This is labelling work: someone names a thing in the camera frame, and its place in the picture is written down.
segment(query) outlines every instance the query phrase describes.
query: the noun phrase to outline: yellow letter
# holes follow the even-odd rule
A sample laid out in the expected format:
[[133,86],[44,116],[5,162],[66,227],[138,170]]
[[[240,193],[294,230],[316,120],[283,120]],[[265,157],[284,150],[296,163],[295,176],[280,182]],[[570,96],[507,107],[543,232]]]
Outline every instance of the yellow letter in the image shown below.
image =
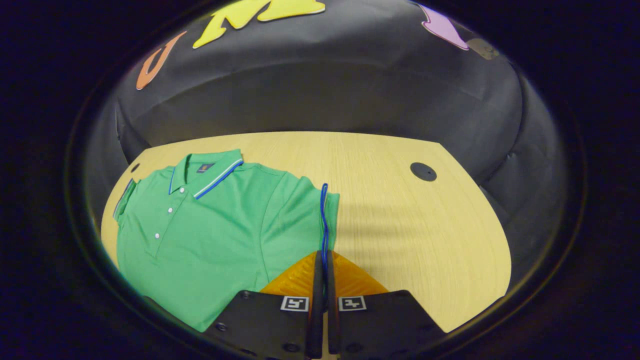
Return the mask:
[[324,11],[324,4],[316,0],[271,0],[269,8],[258,15],[260,21],[271,21],[283,17],[310,15]]
[[164,65],[164,62],[166,61],[167,56],[169,56],[169,53],[171,52],[171,49],[173,49],[173,46],[175,45],[176,41],[178,41],[178,39],[186,33],[187,32],[185,31],[179,34],[178,36],[176,36],[175,38],[171,39],[168,43],[166,43],[164,47],[164,51],[162,52],[162,54],[160,54],[160,59],[158,59],[158,62],[156,63],[156,66],[154,66],[153,69],[149,70],[149,67],[151,66],[151,63],[154,61],[154,58],[156,58],[156,55],[160,51],[162,51],[162,48],[158,49],[156,52],[151,54],[151,56],[149,56],[147,60],[145,60],[145,63],[142,64],[142,69],[140,70],[140,74],[138,75],[138,80],[136,81],[136,89],[142,90],[147,84],[151,82],[151,80],[154,79],[154,77],[160,71],[160,68],[162,68],[162,65]]
[[222,22],[225,19],[229,21],[229,24],[234,29],[242,29],[268,3],[269,0],[242,0],[214,12],[211,15],[213,19],[209,21],[202,36],[193,43],[193,48],[197,49],[221,37],[227,30],[227,28],[222,27]]

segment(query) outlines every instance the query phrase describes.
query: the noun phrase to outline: shirt sleeve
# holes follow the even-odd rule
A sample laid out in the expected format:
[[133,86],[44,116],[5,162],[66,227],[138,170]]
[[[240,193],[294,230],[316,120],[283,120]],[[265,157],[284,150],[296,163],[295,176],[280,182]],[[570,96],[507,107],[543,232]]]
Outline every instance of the shirt sleeve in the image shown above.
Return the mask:
[[[340,195],[327,193],[324,217],[328,226],[328,248],[333,250]],[[260,246],[269,281],[313,251],[321,249],[324,225],[321,191],[307,177],[285,173],[268,202]]]
[[113,210],[113,218],[116,220],[116,222],[118,222],[118,224],[120,223],[120,217],[124,213],[124,209],[127,207],[129,198],[131,197],[131,194],[133,193],[133,190],[135,188],[136,188],[136,182],[133,181],[133,179],[129,180],[127,187],[122,192],[122,195],[120,196],[120,200],[118,200],[118,203],[116,204],[116,207]]

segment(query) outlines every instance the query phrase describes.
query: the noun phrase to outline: black background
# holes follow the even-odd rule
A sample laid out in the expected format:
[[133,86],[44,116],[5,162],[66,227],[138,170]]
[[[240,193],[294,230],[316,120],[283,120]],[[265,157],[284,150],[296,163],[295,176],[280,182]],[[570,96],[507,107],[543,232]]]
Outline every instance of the black background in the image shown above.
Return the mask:
[[[548,0],[430,5],[493,40],[543,93],[559,90],[579,121],[588,162],[582,228],[557,275],[451,358],[640,356],[638,9]],[[133,316],[93,277],[74,246],[62,191],[65,146],[86,96],[111,66],[140,55],[124,49],[190,6],[186,17],[201,10],[169,0],[3,6],[4,356],[196,356]]]

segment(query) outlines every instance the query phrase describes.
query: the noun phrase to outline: shirt collar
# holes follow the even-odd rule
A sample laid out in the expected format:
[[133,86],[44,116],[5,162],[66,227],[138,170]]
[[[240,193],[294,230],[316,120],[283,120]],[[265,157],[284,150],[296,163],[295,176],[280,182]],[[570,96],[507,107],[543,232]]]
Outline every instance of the shirt collar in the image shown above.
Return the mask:
[[[190,163],[214,163],[214,165],[203,174],[198,174],[195,178],[186,182],[186,170]],[[214,152],[211,154],[189,154],[185,156],[178,165],[173,168],[173,174],[169,182],[169,194],[184,187],[194,198],[199,199],[215,188],[236,167],[243,164],[240,149],[225,152]]]

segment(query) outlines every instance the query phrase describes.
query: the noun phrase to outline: polo shirt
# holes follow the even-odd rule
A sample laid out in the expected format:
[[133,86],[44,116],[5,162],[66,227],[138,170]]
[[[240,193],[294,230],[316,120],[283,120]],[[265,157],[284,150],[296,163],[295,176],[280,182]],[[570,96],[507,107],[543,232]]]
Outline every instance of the polo shirt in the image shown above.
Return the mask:
[[333,249],[340,195],[240,150],[190,154],[129,181],[116,205],[118,264],[142,295],[203,332],[240,290],[260,291],[301,258]]

